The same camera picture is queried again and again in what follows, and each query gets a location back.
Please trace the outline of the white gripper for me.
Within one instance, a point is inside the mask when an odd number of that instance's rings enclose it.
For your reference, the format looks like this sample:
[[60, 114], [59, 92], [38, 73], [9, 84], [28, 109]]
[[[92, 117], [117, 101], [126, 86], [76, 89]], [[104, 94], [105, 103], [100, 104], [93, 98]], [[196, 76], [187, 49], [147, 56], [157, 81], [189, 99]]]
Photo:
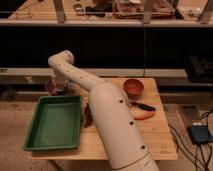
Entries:
[[56, 69], [52, 70], [51, 83], [55, 92], [65, 92], [67, 90], [67, 79]]

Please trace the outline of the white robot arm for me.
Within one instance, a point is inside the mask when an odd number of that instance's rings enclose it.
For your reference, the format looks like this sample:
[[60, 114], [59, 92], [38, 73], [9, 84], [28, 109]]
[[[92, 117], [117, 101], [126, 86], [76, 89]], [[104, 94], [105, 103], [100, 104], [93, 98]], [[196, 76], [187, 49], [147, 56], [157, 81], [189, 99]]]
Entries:
[[49, 66], [89, 92], [88, 104], [113, 171], [160, 171], [127, 105], [113, 83], [73, 65], [68, 50], [48, 59]]

